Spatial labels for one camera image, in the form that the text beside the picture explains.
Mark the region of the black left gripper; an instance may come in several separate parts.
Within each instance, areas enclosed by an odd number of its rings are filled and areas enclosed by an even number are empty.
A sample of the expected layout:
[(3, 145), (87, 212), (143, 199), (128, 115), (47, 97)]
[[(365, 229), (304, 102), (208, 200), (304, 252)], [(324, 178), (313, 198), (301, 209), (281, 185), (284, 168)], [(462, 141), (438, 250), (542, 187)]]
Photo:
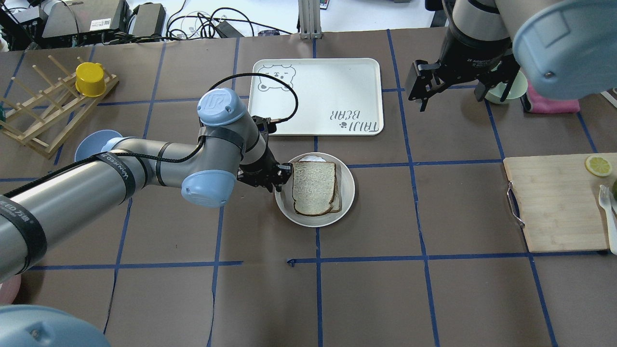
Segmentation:
[(293, 176), (291, 163), (280, 164), (269, 147), (252, 164), (241, 164), (237, 180), (252, 187), (265, 187), (268, 191), (282, 192), (282, 187)]

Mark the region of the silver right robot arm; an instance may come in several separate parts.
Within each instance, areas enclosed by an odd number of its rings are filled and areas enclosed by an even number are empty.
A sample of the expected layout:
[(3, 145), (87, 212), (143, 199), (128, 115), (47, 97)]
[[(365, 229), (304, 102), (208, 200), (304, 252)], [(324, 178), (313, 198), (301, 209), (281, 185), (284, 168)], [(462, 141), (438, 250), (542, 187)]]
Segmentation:
[(416, 60), (405, 91), (424, 111), (430, 97), (477, 81), (478, 101), (518, 72), (542, 97), (575, 100), (616, 87), (614, 0), (428, 0), (449, 26), (439, 59)]

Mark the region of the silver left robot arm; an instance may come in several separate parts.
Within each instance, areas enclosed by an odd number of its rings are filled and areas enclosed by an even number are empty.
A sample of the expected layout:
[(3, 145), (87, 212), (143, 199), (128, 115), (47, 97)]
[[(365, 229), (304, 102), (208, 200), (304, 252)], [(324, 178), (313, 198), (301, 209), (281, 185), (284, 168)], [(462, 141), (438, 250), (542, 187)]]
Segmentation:
[(209, 90), (196, 107), (195, 145), (98, 131), (73, 164), (1, 196), (1, 281), (36, 265), (71, 234), (149, 185), (178, 187), (185, 200), (222, 207), (242, 182), (280, 191), (292, 176), (268, 147), (275, 123), (251, 116), (229, 88)]

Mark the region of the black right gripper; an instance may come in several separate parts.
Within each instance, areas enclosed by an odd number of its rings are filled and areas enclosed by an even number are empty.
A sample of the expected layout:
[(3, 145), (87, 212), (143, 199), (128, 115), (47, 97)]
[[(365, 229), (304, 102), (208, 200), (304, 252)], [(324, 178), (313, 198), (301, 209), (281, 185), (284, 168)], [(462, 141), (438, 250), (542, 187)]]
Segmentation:
[(423, 112), (430, 97), (466, 82), (478, 81), (474, 90), (477, 101), (485, 99), (499, 83), (504, 83), (509, 92), (521, 70), (511, 48), (509, 38), (482, 41), (458, 29), (448, 29), (436, 62), (412, 63), (405, 82), (407, 99), (419, 102)]

